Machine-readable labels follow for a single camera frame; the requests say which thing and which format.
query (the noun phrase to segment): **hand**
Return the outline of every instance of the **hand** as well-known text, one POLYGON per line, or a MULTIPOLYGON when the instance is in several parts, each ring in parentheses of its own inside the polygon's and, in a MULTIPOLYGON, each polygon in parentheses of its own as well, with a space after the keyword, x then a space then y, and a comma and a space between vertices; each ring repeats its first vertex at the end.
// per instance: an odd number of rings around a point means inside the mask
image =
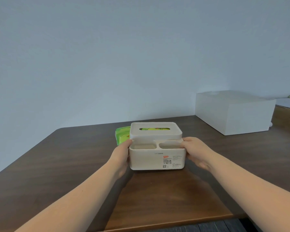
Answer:
POLYGON ((132 140, 128 139, 116 147, 109 158, 108 162, 112 163, 117 169, 118 178, 121 178, 126 172, 128 166, 128 147, 132 144, 132 140))
POLYGON ((187 150, 187 158, 194 162, 196 166, 210 171, 208 162, 215 152, 198 138, 187 137, 183 140, 181 147, 187 150))

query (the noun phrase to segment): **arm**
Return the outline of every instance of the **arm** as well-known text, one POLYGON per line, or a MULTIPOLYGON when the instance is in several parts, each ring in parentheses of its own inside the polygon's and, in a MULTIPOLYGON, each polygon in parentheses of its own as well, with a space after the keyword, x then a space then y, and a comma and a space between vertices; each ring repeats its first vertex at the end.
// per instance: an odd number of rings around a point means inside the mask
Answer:
POLYGON ((197 138, 183 140, 188 158, 210 171, 264 232, 290 232, 290 192, 246 171, 197 138))
POLYGON ((116 147, 98 171, 16 231, 86 231, 115 181, 125 173, 131 143, 127 140, 116 147))

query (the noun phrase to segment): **green tissue pack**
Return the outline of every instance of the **green tissue pack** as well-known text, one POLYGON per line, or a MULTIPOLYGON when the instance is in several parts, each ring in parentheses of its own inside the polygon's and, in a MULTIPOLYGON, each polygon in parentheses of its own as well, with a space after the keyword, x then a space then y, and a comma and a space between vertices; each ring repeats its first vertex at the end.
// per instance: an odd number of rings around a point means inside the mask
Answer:
POLYGON ((130 128, 131 126, 121 127, 121 128, 116 129, 115 136, 116 136, 117 145, 119 145, 120 143, 123 143, 124 141, 130 138, 130 128))

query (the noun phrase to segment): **product label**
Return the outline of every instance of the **product label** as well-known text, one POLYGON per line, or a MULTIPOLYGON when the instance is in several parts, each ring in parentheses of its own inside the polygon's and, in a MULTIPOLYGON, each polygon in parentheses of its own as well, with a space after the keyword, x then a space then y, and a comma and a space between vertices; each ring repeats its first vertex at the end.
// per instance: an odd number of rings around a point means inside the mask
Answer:
POLYGON ((173 169, 181 166, 180 160, 182 156, 163 156, 162 168, 173 169))

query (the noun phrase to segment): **tissue box lid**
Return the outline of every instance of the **tissue box lid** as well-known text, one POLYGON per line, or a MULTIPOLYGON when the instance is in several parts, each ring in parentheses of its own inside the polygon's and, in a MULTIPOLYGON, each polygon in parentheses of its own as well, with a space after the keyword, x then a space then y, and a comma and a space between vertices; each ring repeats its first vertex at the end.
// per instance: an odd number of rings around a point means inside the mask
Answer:
POLYGON ((130 139, 138 142, 152 140, 178 140, 182 131, 174 122, 134 122, 131 124, 130 139))

